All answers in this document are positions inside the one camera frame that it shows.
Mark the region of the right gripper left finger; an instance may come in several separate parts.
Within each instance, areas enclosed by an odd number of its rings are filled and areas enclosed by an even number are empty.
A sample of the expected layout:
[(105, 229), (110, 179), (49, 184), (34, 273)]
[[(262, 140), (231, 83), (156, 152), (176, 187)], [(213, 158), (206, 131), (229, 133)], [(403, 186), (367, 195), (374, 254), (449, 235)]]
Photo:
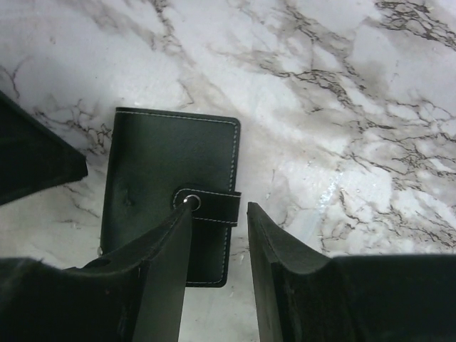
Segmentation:
[(192, 235), (183, 204), (82, 268), (1, 260), (3, 341), (177, 341)]

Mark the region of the black leather card holder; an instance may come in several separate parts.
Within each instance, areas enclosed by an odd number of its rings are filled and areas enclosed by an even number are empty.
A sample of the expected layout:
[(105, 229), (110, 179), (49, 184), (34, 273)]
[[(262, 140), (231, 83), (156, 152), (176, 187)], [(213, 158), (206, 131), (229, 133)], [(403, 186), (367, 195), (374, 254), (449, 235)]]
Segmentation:
[(118, 107), (103, 204), (100, 248), (121, 248), (179, 205), (192, 210), (189, 287), (226, 284), (241, 124), (231, 117)]

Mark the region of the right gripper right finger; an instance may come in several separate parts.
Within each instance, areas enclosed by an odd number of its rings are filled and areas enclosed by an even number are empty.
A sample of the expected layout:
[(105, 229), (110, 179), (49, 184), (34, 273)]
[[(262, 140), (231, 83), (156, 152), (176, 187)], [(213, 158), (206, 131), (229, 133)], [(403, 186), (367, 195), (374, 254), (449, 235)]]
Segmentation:
[(324, 256), (247, 210), (262, 341), (453, 341), (451, 254)]

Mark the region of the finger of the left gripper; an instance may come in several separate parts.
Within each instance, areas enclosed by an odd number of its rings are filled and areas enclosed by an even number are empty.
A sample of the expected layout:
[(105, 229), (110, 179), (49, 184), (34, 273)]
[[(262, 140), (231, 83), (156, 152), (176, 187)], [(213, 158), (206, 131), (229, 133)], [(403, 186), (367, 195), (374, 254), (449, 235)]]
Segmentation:
[(1, 94), (1, 204), (88, 175), (86, 158)]

